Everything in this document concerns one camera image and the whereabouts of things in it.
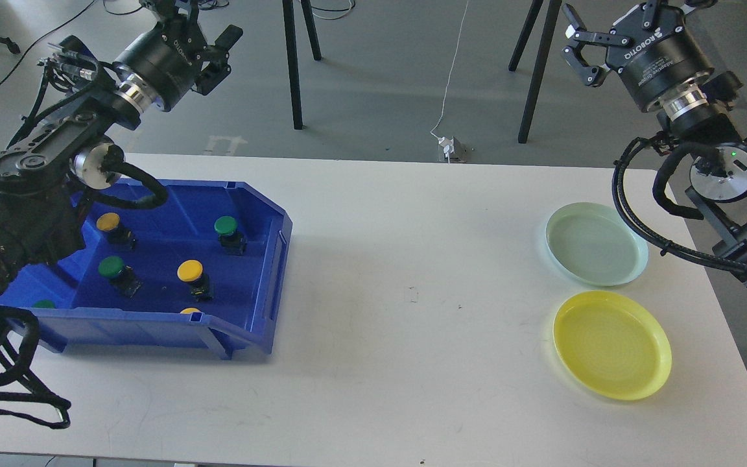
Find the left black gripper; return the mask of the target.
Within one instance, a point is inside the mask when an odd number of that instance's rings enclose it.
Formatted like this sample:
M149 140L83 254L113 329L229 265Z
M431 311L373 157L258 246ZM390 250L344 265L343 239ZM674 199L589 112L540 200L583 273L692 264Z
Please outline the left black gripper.
M135 76L145 83L151 103L169 112L189 91L211 93L231 73L230 50L243 30L228 25L208 44L196 19L181 15L186 1L140 0L139 5L159 21L138 36L113 61L126 82Z

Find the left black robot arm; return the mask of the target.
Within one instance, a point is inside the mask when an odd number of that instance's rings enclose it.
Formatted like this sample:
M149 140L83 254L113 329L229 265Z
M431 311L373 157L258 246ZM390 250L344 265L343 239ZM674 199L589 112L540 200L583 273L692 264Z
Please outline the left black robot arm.
M113 62L76 36L53 45L38 97L0 152L0 296L30 264L54 264L85 248L81 228L94 203L149 210L168 200L155 178L125 161L106 137L114 125L136 129L145 110L174 109L189 91L207 95L230 73L243 30L228 25L210 43L196 1L142 1L155 18ZM40 342L32 311L0 305L0 402L53 406L57 422L13 414L50 429L70 426L71 402L30 366ZM0 416L10 411L0 408Z

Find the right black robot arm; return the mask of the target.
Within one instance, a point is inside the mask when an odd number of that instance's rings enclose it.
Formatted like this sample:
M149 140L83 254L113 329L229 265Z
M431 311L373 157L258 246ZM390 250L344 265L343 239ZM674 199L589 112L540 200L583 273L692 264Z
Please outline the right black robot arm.
M741 81L732 71L715 74L687 30L685 12L666 1L645 1L614 21L607 32L585 27L569 4L563 55L586 86L596 88L616 72L641 112L656 112L661 130L637 137L615 162L611 197L621 219L639 237L700 266L732 273L747 287L747 222L722 209L747 197L747 137L729 118ZM720 236L711 252L662 237L644 224L626 199L624 177L635 156L652 148L664 157L652 197L670 215L706 221Z

